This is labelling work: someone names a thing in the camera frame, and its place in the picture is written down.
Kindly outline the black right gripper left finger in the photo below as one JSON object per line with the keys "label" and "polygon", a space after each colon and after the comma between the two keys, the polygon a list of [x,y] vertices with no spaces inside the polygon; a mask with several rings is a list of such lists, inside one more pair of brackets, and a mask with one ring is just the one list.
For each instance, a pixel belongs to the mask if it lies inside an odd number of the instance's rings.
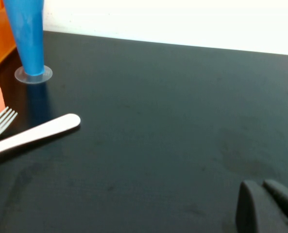
{"label": "black right gripper left finger", "polygon": [[263,184],[243,181],[238,194],[236,228],[239,233],[288,233],[288,217]]}

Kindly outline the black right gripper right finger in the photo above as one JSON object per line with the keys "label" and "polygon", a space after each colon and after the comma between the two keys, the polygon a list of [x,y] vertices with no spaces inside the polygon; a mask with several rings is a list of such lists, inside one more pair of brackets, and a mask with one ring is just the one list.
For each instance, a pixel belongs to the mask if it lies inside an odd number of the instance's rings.
{"label": "black right gripper right finger", "polygon": [[288,217],[288,188],[275,180],[265,180],[263,186]]}

